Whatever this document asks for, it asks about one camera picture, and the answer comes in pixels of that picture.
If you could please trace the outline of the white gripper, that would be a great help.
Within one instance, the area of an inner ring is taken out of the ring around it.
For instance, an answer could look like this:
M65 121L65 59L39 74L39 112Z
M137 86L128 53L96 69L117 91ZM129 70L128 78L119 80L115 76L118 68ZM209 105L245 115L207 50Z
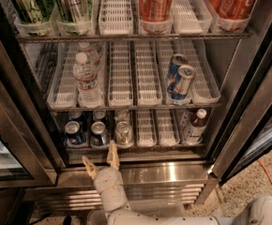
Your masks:
M88 157L83 156L83 164L88 175L94 179L94 186L101 198L104 211L112 212L117 209L128 208L128 198L124 190L122 174L118 171L120 162L114 141L111 141L109 146L107 163L111 167L99 171Z

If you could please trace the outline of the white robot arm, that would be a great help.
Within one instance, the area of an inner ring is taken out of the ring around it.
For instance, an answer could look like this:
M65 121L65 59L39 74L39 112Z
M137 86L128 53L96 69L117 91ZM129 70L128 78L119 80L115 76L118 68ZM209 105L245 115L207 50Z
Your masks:
M252 200L236 217L150 217L131 209L124 190L117 146L111 141L107 163L99 169L82 156L88 175L101 199L107 225L272 225L272 196Z

